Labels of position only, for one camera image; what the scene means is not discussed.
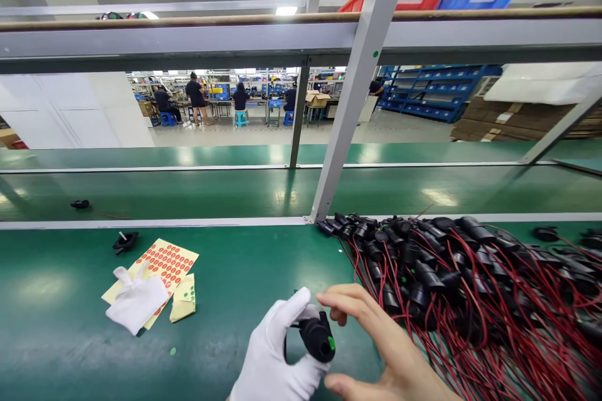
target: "dark pants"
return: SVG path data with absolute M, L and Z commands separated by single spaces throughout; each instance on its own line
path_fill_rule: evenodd
M 162 113 L 173 113 L 176 115 L 176 120 L 178 122 L 182 122 L 182 115 L 180 114 L 180 110 L 175 107 L 169 107 L 167 110 L 160 110 Z

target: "green work surface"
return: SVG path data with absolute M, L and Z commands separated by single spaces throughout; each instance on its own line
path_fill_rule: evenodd
M 535 225 L 498 224 L 527 242 Z M 570 240 L 600 227 L 556 225 Z M 115 281 L 112 271 L 159 237 L 199 254 L 191 270 L 196 313 L 171 324 L 170 301 L 150 330 L 133 337 L 105 316 L 100 296 Z M 107 229 L 0 231 L 0 238 L 3 400 L 225 400 L 251 331 L 277 299 L 353 280 L 339 242 L 312 226 L 143 229 L 121 256 L 111 249 L 117 233 Z M 382 361 L 371 339 L 354 320 L 332 327 L 332 371 L 375 382 Z M 305 350 L 297 330 L 288 337 L 294 361 Z M 338 398 L 321 386 L 314 399 Z
M 438 163 L 516 161 L 534 142 L 442 142 L 352 144 L 347 163 Z M 299 146 L 298 164 L 322 164 L 325 144 Z M 602 140 L 562 141 L 546 158 L 589 157 Z M 0 151 L 0 169 L 284 165 L 289 145 L 142 147 Z
M 129 219 L 304 216 L 320 169 L 12 174 L 0 176 L 0 219 L 106 219 L 70 202 Z M 344 169 L 330 209 L 367 215 L 598 212 L 600 178 L 563 167 Z

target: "white glove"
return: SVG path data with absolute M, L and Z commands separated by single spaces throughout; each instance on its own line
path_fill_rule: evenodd
M 319 317 L 316 306 L 309 305 L 311 299 L 312 293 L 303 287 L 288 301 L 276 301 L 270 308 L 251 334 L 230 401 L 307 401 L 314 394 L 330 363 L 306 354 L 289 365 L 283 353 L 288 327 L 300 317 Z
M 126 327 L 132 335 L 138 334 L 152 315 L 169 301 L 169 293 L 160 277 L 151 276 L 142 280 L 142 273 L 149 263 L 148 260 L 144 261 L 134 280 L 123 266 L 113 271 L 124 285 L 117 293 L 113 305 L 108 308 L 107 316 Z

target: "black t-shirt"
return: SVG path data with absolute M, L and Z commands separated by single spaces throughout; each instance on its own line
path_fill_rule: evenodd
M 295 111 L 295 100 L 297 99 L 297 89 L 292 88 L 287 91 L 287 104 L 284 106 L 285 111 Z
M 234 97 L 234 109 L 236 111 L 244 111 L 246 109 L 246 101 L 251 96 L 249 96 L 249 93 L 246 91 L 236 90 L 234 94 L 232 94 L 232 97 Z
M 196 80 L 191 80 L 186 85 L 186 94 L 190 96 L 190 101 L 193 106 L 196 103 L 202 103 L 205 97 L 203 97 L 203 93 L 201 93 L 201 84 Z
M 169 94 L 167 94 L 164 90 L 157 90 L 152 94 L 152 96 L 157 101 L 159 111 L 166 111 L 170 109 L 171 105 L 169 104 Z

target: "gloved hand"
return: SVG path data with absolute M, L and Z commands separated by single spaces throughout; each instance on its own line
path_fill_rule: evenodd
M 309 305 L 312 293 L 303 287 L 288 301 L 276 301 L 255 328 L 246 350 L 245 362 L 230 401 L 307 401 L 329 363 L 320 363 L 309 354 L 289 365 L 283 346 L 288 327 L 298 319 L 318 316 L 316 306 Z

